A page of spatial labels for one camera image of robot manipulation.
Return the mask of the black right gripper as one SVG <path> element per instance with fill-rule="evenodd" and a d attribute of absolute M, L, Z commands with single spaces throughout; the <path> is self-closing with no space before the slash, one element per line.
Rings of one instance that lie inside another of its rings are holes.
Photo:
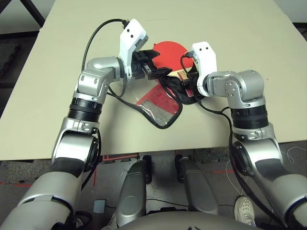
<path fill-rule="evenodd" d="M 182 85 L 190 85 L 190 88 L 194 95 L 199 95 L 199 91 L 197 88 L 198 77 L 199 77 L 199 73 L 193 72 L 190 74 L 190 79 L 184 79 L 181 81 Z"/>

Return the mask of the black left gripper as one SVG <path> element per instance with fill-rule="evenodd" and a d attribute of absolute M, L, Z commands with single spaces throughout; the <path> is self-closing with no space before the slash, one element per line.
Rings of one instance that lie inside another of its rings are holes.
<path fill-rule="evenodd" d="M 131 61 L 132 78 L 142 79 L 147 76 L 148 80 L 155 80 L 171 73 L 172 69 L 170 68 L 151 69 L 150 61 L 159 55 L 160 53 L 153 49 L 134 51 Z"/>

